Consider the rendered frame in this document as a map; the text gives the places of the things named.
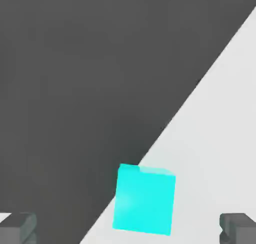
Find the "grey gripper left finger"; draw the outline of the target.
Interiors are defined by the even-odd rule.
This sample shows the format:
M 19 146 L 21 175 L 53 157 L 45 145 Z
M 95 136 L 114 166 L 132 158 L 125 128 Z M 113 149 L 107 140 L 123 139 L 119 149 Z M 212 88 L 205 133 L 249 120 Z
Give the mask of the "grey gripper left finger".
M 37 216 L 12 213 L 0 222 L 0 244 L 37 244 Z

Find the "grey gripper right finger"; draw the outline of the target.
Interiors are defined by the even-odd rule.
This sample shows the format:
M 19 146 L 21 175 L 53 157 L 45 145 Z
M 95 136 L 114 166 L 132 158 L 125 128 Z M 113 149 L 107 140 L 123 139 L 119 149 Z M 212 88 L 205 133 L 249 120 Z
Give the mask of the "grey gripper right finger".
M 256 222 L 245 213 L 222 213 L 219 244 L 256 244 Z

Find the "small cyan cube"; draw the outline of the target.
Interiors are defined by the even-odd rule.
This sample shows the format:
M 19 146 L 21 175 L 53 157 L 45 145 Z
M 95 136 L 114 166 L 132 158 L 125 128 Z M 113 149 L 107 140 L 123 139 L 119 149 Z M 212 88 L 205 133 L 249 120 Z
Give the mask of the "small cyan cube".
M 121 164 L 112 227 L 170 235 L 176 176 L 161 168 Z

